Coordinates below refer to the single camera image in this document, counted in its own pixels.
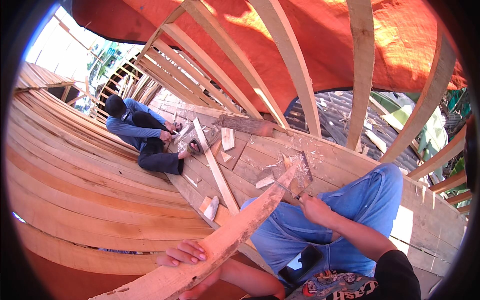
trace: smartphone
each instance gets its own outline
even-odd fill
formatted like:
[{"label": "smartphone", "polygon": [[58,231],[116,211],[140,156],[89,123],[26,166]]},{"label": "smartphone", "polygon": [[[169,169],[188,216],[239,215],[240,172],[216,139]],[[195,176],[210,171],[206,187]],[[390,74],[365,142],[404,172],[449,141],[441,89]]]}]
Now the smartphone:
[{"label": "smartphone", "polygon": [[308,245],[283,267],[278,274],[282,276],[286,282],[295,285],[300,278],[307,274],[323,257],[324,255],[317,248]]}]

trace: orange tarp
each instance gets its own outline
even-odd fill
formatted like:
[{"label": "orange tarp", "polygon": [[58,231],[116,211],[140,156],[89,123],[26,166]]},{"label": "orange tarp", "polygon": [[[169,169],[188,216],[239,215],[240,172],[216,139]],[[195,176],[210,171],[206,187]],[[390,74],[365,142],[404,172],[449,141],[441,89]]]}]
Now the orange tarp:
[{"label": "orange tarp", "polygon": [[[74,1],[73,16],[80,25],[90,22],[88,29],[106,37],[145,42],[179,3],[181,0]],[[205,0],[204,3],[245,52],[280,109],[285,111],[297,92],[275,43],[254,8],[243,0]],[[280,4],[297,36],[313,90],[351,89],[353,45],[346,2],[280,0]],[[435,52],[437,21],[434,15],[421,0],[375,0],[372,8],[375,30],[373,88],[420,92]],[[245,78],[192,17],[185,13],[175,24],[212,57],[259,111],[267,112]],[[166,34],[162,38],[176,46]],[[466,80],[457,62],[448,88],[465,86]]]}]

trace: foot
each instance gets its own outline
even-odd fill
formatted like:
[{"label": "foot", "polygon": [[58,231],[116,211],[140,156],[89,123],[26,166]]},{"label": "foot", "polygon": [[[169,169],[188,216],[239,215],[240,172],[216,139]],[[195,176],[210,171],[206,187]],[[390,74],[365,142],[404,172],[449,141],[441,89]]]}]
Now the foot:
[{"label": "foot", "polygon": [[[200,148],[198,147],[197,144],[195,143],[190,143],[190,146],[195,149],[195,151],[200,151]],[[182,158],[187,158],[189,156],[192,156],[191,153],[189,153],[187,150],[183,150],[181,152],[179,152],[179,159],[182,159]]]}]

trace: finger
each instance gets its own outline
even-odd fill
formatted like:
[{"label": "finger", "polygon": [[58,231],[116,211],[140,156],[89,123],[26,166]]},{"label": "finger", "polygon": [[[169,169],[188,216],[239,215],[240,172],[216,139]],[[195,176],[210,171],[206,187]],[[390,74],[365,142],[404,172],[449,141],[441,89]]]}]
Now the finger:
[{"label": "finger", "polygon": [[162,255],[160,255],[159,257],[156,258],[156,264],[158,266],[167,265],[167,266],[171,266],[171,267],[176,267],[180,264],[180,262],[178,260],[176,260],[175,258],[171,257],[171,256],[168,256],[166,254],[162,254]]},{"label": "finger", "polygon": [[196,264],[198,262],[198,258],[194,257],[190,253],[183,252],[182,250],[176,248],[168,248],[167,255],[187,264]]},{"label": "finger", "polygon": [[190,246],[194,247],[195,249],[199,250],[200,252],[205,252],[205,249],[203,249],[198,242],[195,242],[194,240],[189,240],[189,239],[184,239],[184,243],[189,244]]},{"label": "finger", "polygon": [[177,248],[182,250],[183,252],[187,252],[187,253],[195,256],[196,258],[198,258],[201,261],[204,261],[204,260],[207,259],[206,255],[204,253],[200,252],[199,250],[197,250],[196,248],[192,247],[191,245],[189,245],[185,242],[178,244]]},{"label": "finger", "polygon": [[186,292],[183,292],[179,296],[179,300],[187,300],[187,299],[197,299],[200,297],[207,289],[209,288],[208,285],[199,283],[197,286],[192,288],[191,290],[188,290]]}]

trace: knee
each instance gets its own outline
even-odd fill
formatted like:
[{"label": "knee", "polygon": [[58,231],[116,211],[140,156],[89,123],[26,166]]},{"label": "knee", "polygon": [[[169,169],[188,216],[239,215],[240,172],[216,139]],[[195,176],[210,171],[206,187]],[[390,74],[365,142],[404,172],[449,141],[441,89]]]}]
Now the knee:
[{"label": "knee", "polygon": [[242,204],[240,210],[243,210],[245,207],[247,207],[250,203],[252,203],[252,202],[253,202],[255,199],[257,199],[257,198],[258,198],[258,197],[255,197],[255,198],[251,198],[251,199],[245,201],[245,203]]},{"label": "knee", "polygon": [[132,121],[135,125],[138,126],[138,124],[142,124],[142,122],[145,120],[147,115],[150,115],[150,114],[148,112],[144,112],[144,111],[139,111],[139,110],[135,111],[132,114]]}]

